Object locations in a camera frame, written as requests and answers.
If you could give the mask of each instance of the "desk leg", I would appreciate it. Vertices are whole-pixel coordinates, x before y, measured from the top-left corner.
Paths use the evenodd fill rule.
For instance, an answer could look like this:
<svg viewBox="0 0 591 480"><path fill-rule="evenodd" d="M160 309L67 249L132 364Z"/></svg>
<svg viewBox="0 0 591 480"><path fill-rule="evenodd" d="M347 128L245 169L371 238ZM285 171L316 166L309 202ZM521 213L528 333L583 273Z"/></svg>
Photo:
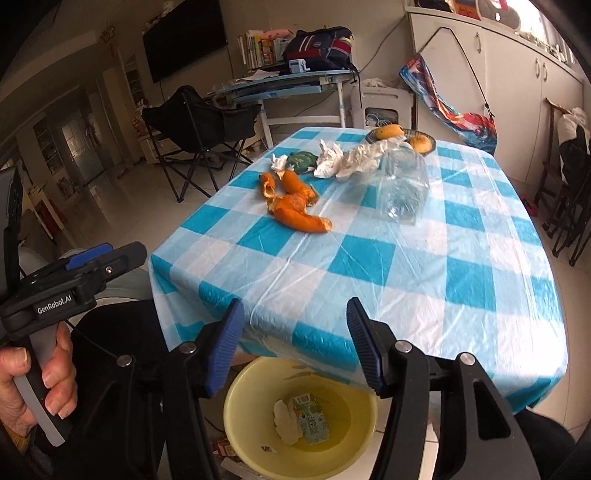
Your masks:
<svg viewBox="0 0 591 480"><path fill-rule="evenodd" d="M338 80L336 82L336 89L339 92L339 117L340 117L340 126L341 128L345 128L345 102L343 100L343 82Z"/></svg>
<svg viewBox="0 0 591 480"><path fill-rule="evenodd" d="M271 130L269 129L269 123L267 123L267 112L265 111L265 104L262 100L259 100L259 105L261 106L261 112L259 113L259 117L262 123L262 130L265 132L265 141L267 142L267 148L273 148L273 138L271 137Z"/></svg>

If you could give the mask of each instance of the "flat screen tv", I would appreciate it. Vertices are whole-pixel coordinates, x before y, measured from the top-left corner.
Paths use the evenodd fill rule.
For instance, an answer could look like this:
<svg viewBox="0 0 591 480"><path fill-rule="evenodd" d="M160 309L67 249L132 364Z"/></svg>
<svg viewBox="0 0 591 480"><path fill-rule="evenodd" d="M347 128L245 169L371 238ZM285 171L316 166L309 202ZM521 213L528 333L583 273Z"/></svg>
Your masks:
<svg viewBox="0 0 591 480"><path fill-rule="evenodd" d="M144 35L152 81L227 44L219 0L185 0Z"/></svg>

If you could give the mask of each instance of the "blue and white checkered tablecloth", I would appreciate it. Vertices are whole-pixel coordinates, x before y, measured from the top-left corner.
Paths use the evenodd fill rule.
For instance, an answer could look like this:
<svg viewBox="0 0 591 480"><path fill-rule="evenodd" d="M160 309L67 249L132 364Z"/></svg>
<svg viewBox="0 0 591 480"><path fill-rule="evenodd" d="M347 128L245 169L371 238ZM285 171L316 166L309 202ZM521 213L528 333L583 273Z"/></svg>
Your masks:
<svg viewBox="0 0 591 480"><path fill-rule="evenodd" d="M447 142L426 157L431 190L414 226L380 220L361 182L303 177L321 194L309 212L333 230L304 234L267 214L259 189L271 153L343 151L365 131L304 128L222 188L151 256L154 301L169 348L194 339L242 299L241 347L365 384L345 320L368 315L423 352L473 352L518 409L564 375L567 349L552 272L538 234L493 157Z"/></svg>

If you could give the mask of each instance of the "screw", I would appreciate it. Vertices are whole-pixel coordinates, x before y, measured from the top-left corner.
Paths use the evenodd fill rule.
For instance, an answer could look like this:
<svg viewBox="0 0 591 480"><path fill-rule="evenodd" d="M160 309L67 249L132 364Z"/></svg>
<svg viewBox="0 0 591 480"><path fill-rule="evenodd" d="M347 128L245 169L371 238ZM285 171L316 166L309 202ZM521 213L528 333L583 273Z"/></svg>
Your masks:
<svg viewBox="0 0 591 480"><path fill-rule="evenodd" d="M197 345L195 345L195 343L193 342L184 342L181 343L178 349L181 350L181 353L184 353L185 355L190 355L195 350L197 350Z"/></svg>
<svg viewBox="0 0 591 480"><path fill-rule="evenodd" d="M128 367L131 365L131 362L134 359L131 358L130 355L121 355L118 359L117 359L117 366L119 367Z"/></svg>
<svg viewBox="0 0 591 480"><path fill-rule="evenodd" d="M402 353L409 353L409 351L413 349L413 346L406 340L399 340L394 346L396 347L396 350Z"/></svg>
<svg viewBox="0 0 591 480"><path fill-rule="evenodd" d="M476 363L476 358L471 353L464 352L460 355L460 360L463 364L472 366Z"/></svg>

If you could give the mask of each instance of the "gripper handle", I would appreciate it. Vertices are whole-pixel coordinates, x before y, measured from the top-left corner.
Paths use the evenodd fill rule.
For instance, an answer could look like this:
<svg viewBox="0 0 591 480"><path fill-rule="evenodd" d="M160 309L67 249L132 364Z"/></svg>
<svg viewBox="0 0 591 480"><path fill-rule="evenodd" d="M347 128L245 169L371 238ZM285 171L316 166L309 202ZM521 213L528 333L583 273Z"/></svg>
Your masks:
<svg viewBox="0 0 591 480"><path fill-rule="evenodd" d="M56 348L57 324L32 333L17 346L25 347L31 355L31 369L22 377L15 377L14 383L22 399L33 413L35 420L45 432L47 440L59 447L64 443L72 430L68 420L62 420L58 415L51 415L45 407L45 399L49 389L43 384L41 370L51 359Z"/></svg>

